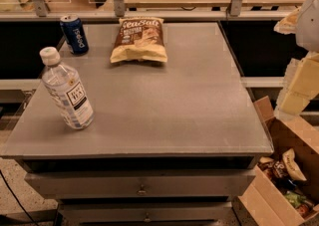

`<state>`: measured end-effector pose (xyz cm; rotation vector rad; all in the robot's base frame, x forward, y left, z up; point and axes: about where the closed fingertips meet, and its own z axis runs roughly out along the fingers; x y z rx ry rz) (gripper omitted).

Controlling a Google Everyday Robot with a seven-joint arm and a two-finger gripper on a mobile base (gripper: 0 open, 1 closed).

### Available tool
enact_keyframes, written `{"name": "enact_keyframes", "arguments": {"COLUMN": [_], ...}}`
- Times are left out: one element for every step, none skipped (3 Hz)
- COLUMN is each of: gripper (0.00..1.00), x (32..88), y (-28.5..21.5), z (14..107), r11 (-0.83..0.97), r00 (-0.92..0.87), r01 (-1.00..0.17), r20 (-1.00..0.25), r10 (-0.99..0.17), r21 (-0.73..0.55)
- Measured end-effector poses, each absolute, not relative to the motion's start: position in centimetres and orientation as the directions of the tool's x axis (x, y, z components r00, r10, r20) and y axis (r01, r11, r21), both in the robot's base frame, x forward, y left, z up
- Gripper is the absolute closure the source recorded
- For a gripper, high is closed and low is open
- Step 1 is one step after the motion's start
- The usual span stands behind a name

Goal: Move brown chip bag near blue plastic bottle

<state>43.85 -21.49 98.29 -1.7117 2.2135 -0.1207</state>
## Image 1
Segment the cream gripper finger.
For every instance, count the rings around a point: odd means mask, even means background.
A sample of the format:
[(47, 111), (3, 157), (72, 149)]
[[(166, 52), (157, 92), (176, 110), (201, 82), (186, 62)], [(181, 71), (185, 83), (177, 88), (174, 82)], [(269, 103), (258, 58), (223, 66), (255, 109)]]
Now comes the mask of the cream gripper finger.
[(299, 8), (294, 9), (285, 18), (278, 21), (274, 26), (273, 30), (277, 33), (284, 35), (295, 34), (299, 12)]

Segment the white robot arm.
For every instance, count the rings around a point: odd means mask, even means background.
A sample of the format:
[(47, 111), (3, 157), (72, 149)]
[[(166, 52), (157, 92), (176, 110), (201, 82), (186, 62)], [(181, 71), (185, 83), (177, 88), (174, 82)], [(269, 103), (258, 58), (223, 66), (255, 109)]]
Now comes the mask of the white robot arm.
[(296, 44), (307, 54), (287, 65), (284, 86), (276, 101), (279, 118), (301, 114), (319, 95), (319, 0), (306, 0), (301, 7), (280, 20), (274, 31), (294, 34)]

